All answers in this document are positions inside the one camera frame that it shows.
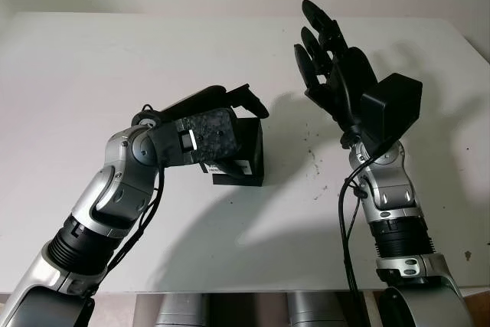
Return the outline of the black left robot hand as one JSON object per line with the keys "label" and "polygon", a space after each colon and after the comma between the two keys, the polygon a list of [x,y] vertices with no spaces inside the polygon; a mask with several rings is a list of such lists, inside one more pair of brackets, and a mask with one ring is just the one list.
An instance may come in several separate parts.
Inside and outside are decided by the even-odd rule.
{"label": "black left robot hand", "polygon": [[133,140],[133,155],[148,166],[200,165],[216,185],[260,187],[268,116],[249,85],[210,86],[161,111],[144,106],[132,118],[145,130]]}

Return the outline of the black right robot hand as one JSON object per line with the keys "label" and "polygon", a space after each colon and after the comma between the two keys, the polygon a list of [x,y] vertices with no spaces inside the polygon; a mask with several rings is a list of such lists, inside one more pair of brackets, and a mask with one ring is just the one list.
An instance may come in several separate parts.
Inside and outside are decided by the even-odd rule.
{"label": "black right robot hand", "polygon": [[360,99],[377,83],[374,71],[358,47],[349,47],[338,22],[309,0],[302,12],[312,29],[301,30],[300,44],[294,45],[305,95],[326,111],[343,132],[361,125]]}

